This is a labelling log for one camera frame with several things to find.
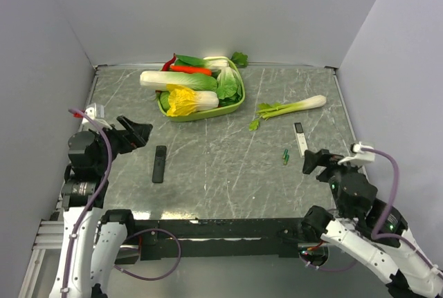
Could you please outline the black remote control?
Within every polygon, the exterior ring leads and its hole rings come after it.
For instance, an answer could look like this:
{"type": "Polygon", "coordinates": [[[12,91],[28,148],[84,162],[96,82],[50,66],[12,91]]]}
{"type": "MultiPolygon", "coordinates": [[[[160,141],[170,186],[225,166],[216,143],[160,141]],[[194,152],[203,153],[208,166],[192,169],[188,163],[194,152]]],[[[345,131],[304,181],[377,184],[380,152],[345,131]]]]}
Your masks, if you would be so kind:
{"type": "Polygon", "coordinates": [[[165,172],[165,160],[166,160],[167,147],[165,145],[158,145],[155,151],[152,182],[162,183],[165,172]]]}

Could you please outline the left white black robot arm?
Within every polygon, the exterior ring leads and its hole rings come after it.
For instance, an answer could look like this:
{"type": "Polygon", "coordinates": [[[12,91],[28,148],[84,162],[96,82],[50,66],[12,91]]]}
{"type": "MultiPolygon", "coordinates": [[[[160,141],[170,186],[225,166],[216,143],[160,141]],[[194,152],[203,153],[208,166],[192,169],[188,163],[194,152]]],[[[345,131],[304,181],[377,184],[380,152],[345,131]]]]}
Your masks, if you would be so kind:
{"type": "Polygon", "coordinates": [[[63,240],[50,297],[106,297],[122,244],[131,243],[137,227],[129,209],[104,211],[111,164],[120,154],[144,147],[152,125],[123,115],[123,126],[90,119],[90,129],[70,137],[69,165],[62,186],[63,240]]]}

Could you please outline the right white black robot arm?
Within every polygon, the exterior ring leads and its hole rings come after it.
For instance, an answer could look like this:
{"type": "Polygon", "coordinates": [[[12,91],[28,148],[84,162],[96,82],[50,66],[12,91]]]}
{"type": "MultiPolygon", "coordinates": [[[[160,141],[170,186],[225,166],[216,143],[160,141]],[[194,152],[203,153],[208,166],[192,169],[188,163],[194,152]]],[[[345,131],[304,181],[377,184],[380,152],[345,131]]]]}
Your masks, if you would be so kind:
{"type": "Polygon", "coordinates": [[[306,150],[302,172],[317,167],[317,180],[327,183],[337,215],[311,207],[301,222],[303,236],[339,248],[369,269],[384,283],[391,297],[441,297],[442,270],[418,246],[405,218],[394,206],[399,188],[399,166],[389,154],[356,143],[351,156],[327,149],[306,150]],[[382,156],[392,165],[393,182],[388,201],[359,170],[382,156]]]}

